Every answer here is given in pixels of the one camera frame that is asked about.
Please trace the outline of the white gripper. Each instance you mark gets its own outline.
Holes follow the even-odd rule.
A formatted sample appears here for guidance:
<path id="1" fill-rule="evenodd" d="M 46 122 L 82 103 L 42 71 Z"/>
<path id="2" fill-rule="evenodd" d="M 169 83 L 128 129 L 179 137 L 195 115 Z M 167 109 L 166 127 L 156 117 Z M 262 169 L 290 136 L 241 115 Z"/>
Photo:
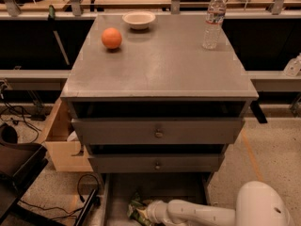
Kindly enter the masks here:
<path id="1" fill-rule="evenodd" d="M 142 216 L 141 214 L 138 215 L 138 222 L 141 225 L 150 225 L 152 223 L 156 224 L 167 224 L 170 222 L 168 213 L 167 213 L 167 203 L 163 201 L 154 201 L 151 202 L 147 209 L 146 213 L 148 218 Z"/>

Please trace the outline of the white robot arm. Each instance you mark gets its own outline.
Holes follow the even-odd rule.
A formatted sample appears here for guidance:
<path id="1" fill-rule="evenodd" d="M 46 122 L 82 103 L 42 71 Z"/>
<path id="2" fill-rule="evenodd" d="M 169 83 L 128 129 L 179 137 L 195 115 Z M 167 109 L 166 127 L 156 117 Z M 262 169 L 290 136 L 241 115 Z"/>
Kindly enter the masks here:
<path id="1" fill-rule="evenodd" d="M 284 201 L 269 185 L 251 181 L 239 190 L 234 209 L 182 200 L 154 201 L 138 209 L 150 224 L 165 226 L 295 226 Z"/>

